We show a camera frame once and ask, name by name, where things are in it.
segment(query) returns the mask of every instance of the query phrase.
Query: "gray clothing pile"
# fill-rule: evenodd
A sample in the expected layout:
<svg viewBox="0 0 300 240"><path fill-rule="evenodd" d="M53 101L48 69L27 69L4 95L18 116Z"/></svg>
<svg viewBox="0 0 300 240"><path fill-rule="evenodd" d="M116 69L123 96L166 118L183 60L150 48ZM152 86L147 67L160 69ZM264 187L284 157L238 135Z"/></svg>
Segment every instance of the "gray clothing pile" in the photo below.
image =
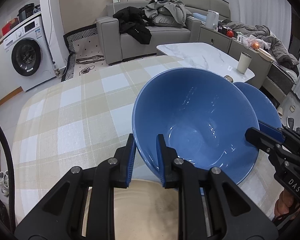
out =
<svg viewBox="0 0 300 240"><path fill-rule="evenodd" d="M154 25L166 27L184 27L186 17L192 15L182 0L151 0L144 11Z"/></svg>
<svg viewBox="0 0 300 240"><path fill-rule="evenodd" d="M236 32L241 32L242 34L255 36L257 39L264 40L265 42L271 43L271 48L269 53L276 59L279 65L288 68L294 71L297 76L299 76L299 70L297 65L299 64L298 60L290 54L283 43L274 36L271 36L270 30L265 25L247 25L241 22L229 22L224 20L221 24L224 27L230 27Z"/></svg>

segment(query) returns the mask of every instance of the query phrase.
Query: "finger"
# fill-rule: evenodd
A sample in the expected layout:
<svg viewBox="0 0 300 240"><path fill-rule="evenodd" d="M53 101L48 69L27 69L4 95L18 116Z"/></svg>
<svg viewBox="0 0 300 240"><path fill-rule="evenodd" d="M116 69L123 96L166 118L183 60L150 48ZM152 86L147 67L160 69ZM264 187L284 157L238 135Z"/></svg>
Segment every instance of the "finger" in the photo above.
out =
<svg viewBox="0 0 300 240"><path fill-rule="evenodd" d="M279 199L276 201L276 203L274 205L274 217L280 216L280 213L279 213L279 210L278 210L278 203L279 203Z"/></svg>
<svg viewBox="0 0 300 240"><path fill-rule="evenodd" d="M284 189L282 194L282 200L287 207L291 207L294 201L294 197L290 192Z"/></svg>
<svg viewBox="0 0 300 240"><path fill-rule="evenodd" d="M278 211L279 211L280 215L288 214L289 213L289 208L283 202L282 197L283 197L283 192L280 193L279 202L278 202Z"/></svg>

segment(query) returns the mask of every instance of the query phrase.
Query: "red box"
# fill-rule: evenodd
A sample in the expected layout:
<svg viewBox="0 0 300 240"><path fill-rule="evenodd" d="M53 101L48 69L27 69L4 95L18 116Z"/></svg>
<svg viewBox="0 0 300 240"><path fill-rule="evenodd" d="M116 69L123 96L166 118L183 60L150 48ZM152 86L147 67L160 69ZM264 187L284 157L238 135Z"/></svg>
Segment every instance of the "red box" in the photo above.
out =
<svg viewBox="0 0 300 240"><path fill-rule="evenodd" d="M5 34L7 34L10 31L10 25L11 25L11 21L8 22L1 30L2 30L2 36L4 36Z"/></svg>

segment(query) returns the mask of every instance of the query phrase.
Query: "control panel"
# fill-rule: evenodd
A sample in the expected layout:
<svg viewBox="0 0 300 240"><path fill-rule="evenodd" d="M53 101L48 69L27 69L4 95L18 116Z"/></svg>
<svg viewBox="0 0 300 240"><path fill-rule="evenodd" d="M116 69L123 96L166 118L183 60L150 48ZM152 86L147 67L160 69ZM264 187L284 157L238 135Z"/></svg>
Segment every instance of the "control panel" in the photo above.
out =
<svg viewBox="0 0 300 240"><path fill-rule="evenodd" d="M13 43L20 40L24 35L28 34L31 31L34 31L34 29L37 29L38 27L40 27L40 21L38 17L27 22L26 24L24 24L23 26L15 30L7 38L4 39L3 41L4 49L6 50Z"/></svg>

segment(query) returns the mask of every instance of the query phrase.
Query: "white marble coffee table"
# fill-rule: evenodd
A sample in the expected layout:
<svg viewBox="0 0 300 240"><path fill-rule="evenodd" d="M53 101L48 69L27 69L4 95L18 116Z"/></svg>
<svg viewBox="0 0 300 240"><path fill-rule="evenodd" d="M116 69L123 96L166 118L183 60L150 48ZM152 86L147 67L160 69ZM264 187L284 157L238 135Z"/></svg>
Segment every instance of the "white marble coffee table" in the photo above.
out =
<svg viewBox="0 0 300 240"><path fill-rule="evenodd" d="M157 46L157 51L157 55L182 58L184 66L209 70L222 77L229 75L234 82L246 82L255 76L250 69L241 74L237 71L237 60L207 43L165 44Z"/></svg>

